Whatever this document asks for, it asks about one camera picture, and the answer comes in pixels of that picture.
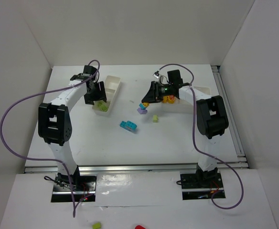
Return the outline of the green lego plate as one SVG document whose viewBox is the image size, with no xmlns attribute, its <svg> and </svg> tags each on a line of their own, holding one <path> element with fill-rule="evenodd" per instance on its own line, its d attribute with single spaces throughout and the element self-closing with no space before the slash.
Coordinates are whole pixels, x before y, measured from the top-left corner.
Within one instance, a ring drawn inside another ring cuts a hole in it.
<svg viewBox="0 0 279 229">
<path fill-rule="evenodd" d="M 99 107 L 100 109 L 103 109 L 103 107 L 105 106 L 103 101 L 98 101 L 97 102 L 97 107 Z"/>
</svg>

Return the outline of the teal lego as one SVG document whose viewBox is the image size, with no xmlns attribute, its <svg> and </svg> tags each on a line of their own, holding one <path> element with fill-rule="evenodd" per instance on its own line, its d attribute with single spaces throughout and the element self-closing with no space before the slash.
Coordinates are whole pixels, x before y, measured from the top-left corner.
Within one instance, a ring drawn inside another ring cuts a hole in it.
<svg viewBox="0 0 279 229">
<path fill-rule="evenodd" d="M 146 106 L 145 106 L 143 103 L 140 103 L 140 104 L 139 104 L 139 107 L 140 107 L 141 109 L 143 109 L 143 110 L 146 109 Z"/>
</svg>

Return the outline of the purple lego plate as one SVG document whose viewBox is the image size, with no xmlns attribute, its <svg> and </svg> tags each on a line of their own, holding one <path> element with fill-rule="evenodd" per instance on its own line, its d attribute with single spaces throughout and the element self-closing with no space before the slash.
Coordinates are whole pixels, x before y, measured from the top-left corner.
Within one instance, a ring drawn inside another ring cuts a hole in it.
<svg viewBox="0 0 279 229">
<path fill-rule="evenodd" d="M 146 109 L 141 109 L 140 107 L 137 109 L 138 113 L 141 115 L 146 114 L 148 111 Z"/>
</svg>

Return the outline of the light green lego brick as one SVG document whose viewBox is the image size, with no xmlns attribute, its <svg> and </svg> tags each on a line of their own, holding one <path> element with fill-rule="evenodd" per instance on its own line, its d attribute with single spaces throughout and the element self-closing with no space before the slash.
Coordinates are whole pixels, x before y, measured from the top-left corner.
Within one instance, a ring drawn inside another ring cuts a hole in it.
<svg viewBox="0 0 279 229">
<path fill-rule="evenodd" d="M 103 107 L 103 109 L 100 109 L 100 111 L 102 111 L 102 112 L 107 112 L 107 111 L 108 111 L 108 107 L 105 105 L 105 106 Z"/>
</svg>

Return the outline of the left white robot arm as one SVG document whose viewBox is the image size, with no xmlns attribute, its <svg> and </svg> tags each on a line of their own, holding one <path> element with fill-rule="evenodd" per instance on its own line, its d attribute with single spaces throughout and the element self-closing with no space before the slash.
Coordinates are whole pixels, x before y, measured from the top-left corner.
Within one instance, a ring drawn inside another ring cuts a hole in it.
<svg viewBox="0 0 279 229">
<path fill-rule="evenodd" d="M 83 72 L 73 75 L 68 89 L 49 103 L 41 103 L 38 108 L 38 134 L 50 147 L 58 166 L 60 183 L 78 186 L 80 172 L 73 159 L 69 140 L 72 135 L 70 112 L 79 99 L 85 104 L 107 101 L 104 82 L 99 82 L 99 70 L 91 65 L 84 66 Z"/>
</svg>

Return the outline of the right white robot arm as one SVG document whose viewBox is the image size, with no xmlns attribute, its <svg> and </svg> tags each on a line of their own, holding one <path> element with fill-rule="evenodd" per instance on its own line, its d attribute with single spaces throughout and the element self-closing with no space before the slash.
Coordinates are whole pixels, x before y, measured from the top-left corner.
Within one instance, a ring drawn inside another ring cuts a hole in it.
<svg viewBox="0 0 279 229">
<path fill-rule="evenodd" d="M 204 149 L 194 146 L 200 156 L 196 166 L 195 181 L 199 184 L 211 182 L 216 178 L 217 158 L 220 153 L 221 136 L 228 128 L 229 121 L 223 98 L 219 95 L 205 94 L 190 83 L 183 82 L 179 70 L 168 72 L 167 83 L 162 83 L 163 75 L 154 73 L 157 81 L 152 81 L 147 94 L 141 101 L 142 105 L 160 103 L 166 96 L 174 96 L 193 106 L 193 138 L 197 130 L 204 141 Z"/>
</svg>

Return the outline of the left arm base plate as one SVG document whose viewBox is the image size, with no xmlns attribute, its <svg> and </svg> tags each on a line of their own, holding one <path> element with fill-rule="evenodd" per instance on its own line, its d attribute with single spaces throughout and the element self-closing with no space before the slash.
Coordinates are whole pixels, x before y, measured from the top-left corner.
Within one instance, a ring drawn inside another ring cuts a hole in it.
<svg viewBox="0 0 279 229">
<path fill-rule="evenodd" d="M 72 185 L 75 202 L 83 199 L 83 202 L 95 202 L 96 200 L 97 176 L 82 176 L 78 186 Z M 72 202 L 69 183 L 59 183 L 58 177 L 55 177 L 51 197 L 52 203 Z"/>
</svg>

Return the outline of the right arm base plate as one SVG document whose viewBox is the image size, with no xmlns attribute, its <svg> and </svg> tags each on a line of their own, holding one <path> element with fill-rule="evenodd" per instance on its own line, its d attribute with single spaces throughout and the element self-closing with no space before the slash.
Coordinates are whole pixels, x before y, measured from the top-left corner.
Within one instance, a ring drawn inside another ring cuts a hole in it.
<svg viewBox="0 0 279 229">
<path fill-rule="evenodd" d="M 180 174 L 180 180 L 176 181 L 176 184 L 182 188 L 183 200 L 210 199 L 213 194 L 214 199 L 225 198 L 220 173 L 206 181 L 199 181 L 195 174 Z"/>
</svg>

